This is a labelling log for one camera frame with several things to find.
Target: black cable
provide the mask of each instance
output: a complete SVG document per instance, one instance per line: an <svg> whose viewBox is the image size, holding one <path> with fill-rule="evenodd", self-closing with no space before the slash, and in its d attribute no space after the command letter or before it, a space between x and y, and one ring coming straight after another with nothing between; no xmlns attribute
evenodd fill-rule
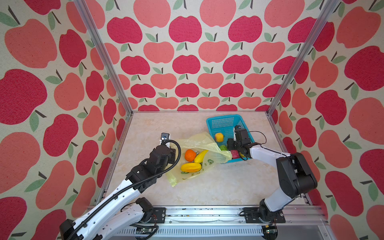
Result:
<svg viewBox="0 0 384 240"><path fill-rule="evenodd" d="M132 227L140 227L140 228L155 228L155 230L153 230L153 232L151 232L148 236L146 236L145 238L136 238L136 239L139 239L139 240L147 240L149 239L150 237L152 237L156 232L157 230L159 229L159 226L156 226L156 225L153 225L153 226L142 226L142 225L138 225L138 224L131 224Z"/></svg>
<svg viewBox="0 0 384 240"><path fill-rule="evenodd" d="M143 179L143 180L141 180L141 181L138 181L137 183L134 183L134 184L131 184L131 185L129 185L128 187L125 187L125 188L123 188L123 189L121 189L120 191L118 191L117 193L115 193L115 194L113 194L110 198L108 198L105 202L103 202L99 207L97 207L96 208L96 210L95 211L93 211L84 221L82 221L76 228L75 228L75 230L73 231L73 232L71 232L71 234L68 236L68 238L67 238L67 240L72 240L72 238L73 238L73 236L87 223L87 222L89 222L89 220L91 219L91 218L93 218L95 215L96 215L96 213L98 213L101 209L103 209L103 207L105 207L109 202L111 202L112 200L114 200L114 199L117 199L118 198L118 196L120 195L120 194L122 194L123 192L125 192L126 190L129 190L129 189L131 189L131 188L133 188L133 187L138 187L138 186L140 186L141 184L143 184L143 183L145 183L145 182L147 182L147 181L149 181L149 180L152 180L152 179L154 179L155 177L158 177L158 176L160 176L160 175L162 175L162 174L164 174L164 173L166 173L166 172L168 172L168 171L170 171L172 168L174 168L176 165L177 165L177 163L179 162L179 160L180 160L180 157L181 157L181 148L180 148L180 145L176 142L176 141L174 141L174 140L167 140L167 141L165 141L164 143L163 143L163 145L165 145L166 143L168 143L168 142L172 142L172 143L174 143L175 145L176 145L176 147L177 147L177 150L178 150L178 154L177 154L177 159L176 159L176 161L169 167L169 168L167 168L167 169L165 169L164 171L161 171L161 172L158 172L158 173L156 173L155 175L152 175L151 177L147 177L146 179Z"/></svg>
<svg viewBox="0 0 384 240"><path fill-rule="evenodd" d="M265 142L262 143L262 144L265 144L265 143L266 143L266 136L265 136L262 132L259 132L259 133L261 133L261 134L264 136L264 138L265 138Z"/></svg>

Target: apple-patterned wallpaper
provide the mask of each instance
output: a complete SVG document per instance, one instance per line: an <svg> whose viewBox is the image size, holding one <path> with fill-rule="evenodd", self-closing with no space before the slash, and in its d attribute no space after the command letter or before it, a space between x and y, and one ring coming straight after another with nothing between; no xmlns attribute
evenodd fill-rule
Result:
<svg viewBox="0 0 384 240"><path fill-rule="evenodd" d="M95 203L127 114L72 1L0 1L0 39L0 240L55 240Z"/></svg>
<svg viewBox="0 0 384 240"><path fill-rule="evenodd" d="M309 196L338 240L384 239L383 7L340 1L316 41L330 44L314 44L308 76L277 107L280 137L307 159L318 180Z"/></svg>
<svg viewBox="0 0 384 240"><path fill-rule="evenodd" d="M99 34L134 111L267 110L324 4L97 1L106 22ZM317 51L327 48L332 31L327 25ZM308 73L304 62L297 81Z"/></svg>

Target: translucent plastic bag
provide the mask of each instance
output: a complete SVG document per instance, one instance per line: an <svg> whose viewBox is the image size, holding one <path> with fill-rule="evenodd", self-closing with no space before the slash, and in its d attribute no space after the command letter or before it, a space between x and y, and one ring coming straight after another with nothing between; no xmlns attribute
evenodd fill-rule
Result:
<svg viewBox="0 0 384 240"><path fill-rule="evenodd" d="M209 135L207 132L199 133L193 135L188 139L177 139L181 148L181 157L178 164L169 172L166 173L168 181L172 185L172 187L176 186L181 181L187 180L189 178L193 178L198 176L199 174L205 173L209 169L212 169L217 163L226 163L232 159L232 154L230 151L221 151L218 147L215 140ZM170 144L171 148L176 149L176 156L178 155L177 147L175 144ZM204 160L202 162L202 168L198 172L189 172L185 173L180 170L181 165L184 163L188 163L184 156L185 152L188 149L192 149L195 152L202 152L204 150L208 150L206 155L204 156Z"/></svg>

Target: blue plastic basket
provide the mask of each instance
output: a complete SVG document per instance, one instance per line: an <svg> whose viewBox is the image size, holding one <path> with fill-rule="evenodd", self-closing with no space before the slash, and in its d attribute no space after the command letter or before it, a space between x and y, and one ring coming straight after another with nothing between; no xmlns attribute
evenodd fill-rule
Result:
<svg viewBox="0 0 384 240"><path fill-rule="evenodd" d="M227 145L228 138L233 138L233 128L236 125L239 125L240 127L245 128L247 131L249 131L243 118L238 114L219 116L219 117L213 117L213 118L207 119L209 134L211 134L211 136L214 139L215 139L215 134L218 132L221 132L224 135L223 142L216 142L219 147L221 145ZM250 133L248 133L248 136L251 139L251 141L254 142L253 137ZM241 158L232 159L232 160L229 160L228 162L238 162L238 161L242 161L242 159Z"/></svg>

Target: yellow fruit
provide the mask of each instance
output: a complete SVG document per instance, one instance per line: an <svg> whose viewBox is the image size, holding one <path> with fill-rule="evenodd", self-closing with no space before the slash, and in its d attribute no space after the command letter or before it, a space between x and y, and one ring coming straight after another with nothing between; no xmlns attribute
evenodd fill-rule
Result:
<svg viewBox="0 0 384 240"><path fill-rule="evenodd" d="M193 162L193 160L195 159L196 157L196 153L192 150L192 149L188 149L186 152L185 152L185 156L184 158L188 161L188 162Z"/></svg>
<svg viewBox="0 0 384 240"><path fill-rule="evenodd" d="M215 139L216 139L216 142L222 142L224 141L224 135L222 133L216 133L215 134Z"/></svg>
<svg viewBox="0 0 384 240"><path fill-rule="evenodd" d="M198 172L201 169L201 164L196 162L190 162L181 166L183 172Z"/></svg>
<svg viewBox="0 0 384 240"><path fill-rule="evenodd" d="M207 154L208 150L204 150L202 151L201 153L199 153L196 157L195 157L195 162L196 163L202 163L203 160L204 160L204 156Z"/></svg>

